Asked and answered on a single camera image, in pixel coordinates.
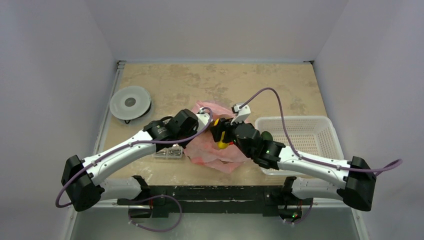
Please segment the yellow fake fruit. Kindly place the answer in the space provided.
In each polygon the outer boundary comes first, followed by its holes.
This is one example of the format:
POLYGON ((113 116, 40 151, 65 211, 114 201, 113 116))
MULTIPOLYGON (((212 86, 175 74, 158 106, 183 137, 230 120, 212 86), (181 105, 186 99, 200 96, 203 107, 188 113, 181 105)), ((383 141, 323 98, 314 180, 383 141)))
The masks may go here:
POLYGON ((218 149, 220 149, 220 150, 226 149, 230 144, 231 143, 221 143, 221 142, 216 143, 218 149))

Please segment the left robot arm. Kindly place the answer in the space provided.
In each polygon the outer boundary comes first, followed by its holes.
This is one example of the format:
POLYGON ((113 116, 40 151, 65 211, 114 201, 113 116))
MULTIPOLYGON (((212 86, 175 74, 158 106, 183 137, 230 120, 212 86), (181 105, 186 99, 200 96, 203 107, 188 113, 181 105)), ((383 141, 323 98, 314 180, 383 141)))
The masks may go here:
POLYGON ((81 212, 100 201, 112 199, 125 199, 138 205, 146 203, 149 191, 142 177, 115 179, 110 176, 130 163, 174 144, 185 147, 204 132, 212 120, 213 113, 208 107, 202 107, 198 113, 183 109, 175 116, 151 121, 134 136, 101 153, 83 159, 77 155, 68 158, 55 206, 73 206, 81 212))

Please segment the green fake fruit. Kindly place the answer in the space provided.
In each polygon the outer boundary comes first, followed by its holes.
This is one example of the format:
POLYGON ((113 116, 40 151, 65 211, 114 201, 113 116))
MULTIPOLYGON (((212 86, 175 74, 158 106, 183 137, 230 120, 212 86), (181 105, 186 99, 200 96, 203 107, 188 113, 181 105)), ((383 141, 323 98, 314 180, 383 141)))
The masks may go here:
POLYGON ((264 141, 273 141, 274 140, 272 134, 268 131, 263 131, 261 133, 261 137, 264 141))

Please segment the pink plastic bag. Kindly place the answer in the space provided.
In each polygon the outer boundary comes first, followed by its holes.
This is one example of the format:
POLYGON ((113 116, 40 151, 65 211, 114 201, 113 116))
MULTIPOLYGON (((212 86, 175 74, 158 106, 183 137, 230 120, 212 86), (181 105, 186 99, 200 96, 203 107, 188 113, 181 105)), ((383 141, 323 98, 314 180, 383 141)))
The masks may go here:
MULTIPOLYGON (((203 107, 208 107, 212 110, 214 120, 234 117, 230 109, 215 102, 198 100, 192 111, 197 113, 203 107)), ((230 174, 243 163, 250 160, 232 144, 225 149, 218 148, 211 132, 208 130, 193 139, 186 146, 184 154, 193 164, 206 166, 226 174, 230 174)))

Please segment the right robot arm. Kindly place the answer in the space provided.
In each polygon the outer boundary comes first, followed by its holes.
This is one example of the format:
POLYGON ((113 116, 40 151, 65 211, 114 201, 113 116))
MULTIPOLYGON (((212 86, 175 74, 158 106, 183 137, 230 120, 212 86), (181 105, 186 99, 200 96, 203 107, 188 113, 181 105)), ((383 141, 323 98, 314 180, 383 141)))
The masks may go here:
POLYGON ((251 123, 232 123, 225 118, 216 120, 210 132, 219 148, 233 144, 264 169, 292 171, 318 179, 308 183, 295 178, 283 187, 280 196, 288 204, 298 199, 327 198, 341 200, 364 212, 372 209, 377 176, 361 157, 344 160, 295 152, 290 146, 266 137, 251 123))

